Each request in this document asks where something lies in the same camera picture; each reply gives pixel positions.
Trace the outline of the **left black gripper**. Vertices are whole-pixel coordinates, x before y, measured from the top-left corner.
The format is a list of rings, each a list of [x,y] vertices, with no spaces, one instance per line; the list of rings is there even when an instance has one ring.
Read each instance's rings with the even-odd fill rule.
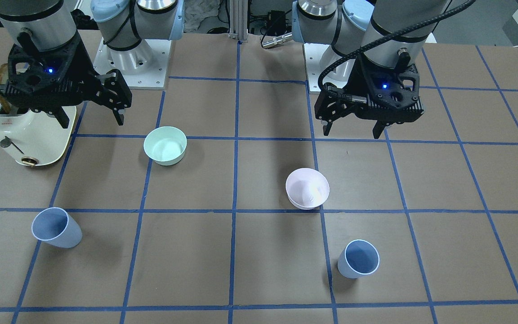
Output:
[[[364,54],[357,56],[347,84],[338,88],[327,82],[315,103],[315,117],[323,121],[327,137],[333,121],[350,113],[360,119],[377,121],[372,129],[379,139],[390,123],[407,123],[425,112],[419,95],[420,76],[409,53],[395,58],[395,67],[375,64]]]

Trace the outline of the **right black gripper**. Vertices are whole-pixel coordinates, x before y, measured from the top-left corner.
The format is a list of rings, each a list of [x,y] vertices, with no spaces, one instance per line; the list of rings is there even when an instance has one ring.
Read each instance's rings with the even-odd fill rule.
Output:
[[[78,32],[55,49],[38,49],[31,31],[20,31],[16,41],[8,56],[8,80],[0,85],[0,95],[7,101],[49,112],[62,129],[68,128],[70,119],[60,106],[82,101],[111,109],[117,124],[124,124],[131,91],[119,70],[103,75],[95,71]]]

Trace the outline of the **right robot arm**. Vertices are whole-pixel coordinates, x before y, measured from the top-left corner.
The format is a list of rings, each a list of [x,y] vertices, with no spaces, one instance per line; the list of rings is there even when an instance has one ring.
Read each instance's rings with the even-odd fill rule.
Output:
[[[14,45],[0,96],[21,111],[46,113],[67,128],[66,106],[92,101],[107,107],[118,125],[131,107],[124,73],[150,64],[148,39],[183,35],[183,0],[93,0],[103,44],[115,54],[112,68],[97,72],[76,21],[63,0],[0,0],[0,22]]]

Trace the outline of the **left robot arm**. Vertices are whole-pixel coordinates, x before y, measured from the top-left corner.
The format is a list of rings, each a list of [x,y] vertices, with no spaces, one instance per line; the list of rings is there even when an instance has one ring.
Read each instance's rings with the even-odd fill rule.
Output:
[[[374,121],[374,138],[386,127],[423,116],[415,59],[436,24],[453,16],[446,0],[296,0],[296,42],[328,45],[318,74],[314,114],[328,136],[337,119]]]

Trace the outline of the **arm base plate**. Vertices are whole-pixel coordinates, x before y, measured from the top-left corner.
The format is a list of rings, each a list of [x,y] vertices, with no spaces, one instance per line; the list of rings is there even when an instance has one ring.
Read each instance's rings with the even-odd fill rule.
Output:
[[[310,94],[319,94],[318,78],[321,72],[331,63],[340,57],[331,49],[330,45],[325,44],[304,44],[305,68],[308,76],[308,87]],[[342,88],[347,84],[348,78],[354,66],[354,59],[351,59],[339,67],[333,69],[325,76],[323,82],[333,83],[337,88]]]
[[[167,83],[170,40],[142,40],[134,49],[115,51],[100,44],[93,61],[99,74],[117,68],[132,90],[164,90]]]

